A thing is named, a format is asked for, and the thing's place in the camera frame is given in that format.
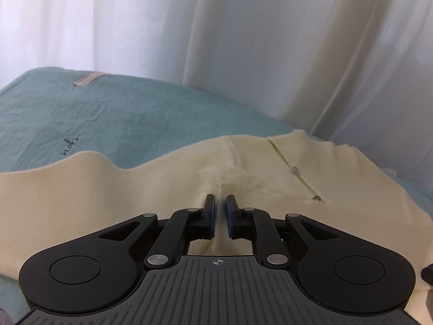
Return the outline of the cream knit sweater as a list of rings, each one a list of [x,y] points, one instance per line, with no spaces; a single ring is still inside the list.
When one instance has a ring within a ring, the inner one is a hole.
[[[222,136],[124,170],[93,151],[1,175],[1,309],[28,310],[18,273],[36,252],[142,213],[167,218],[235,196],[274,218],[300,213],[403,255],[432,262],[432,218],[358,149],[301,130],[269,138]]]

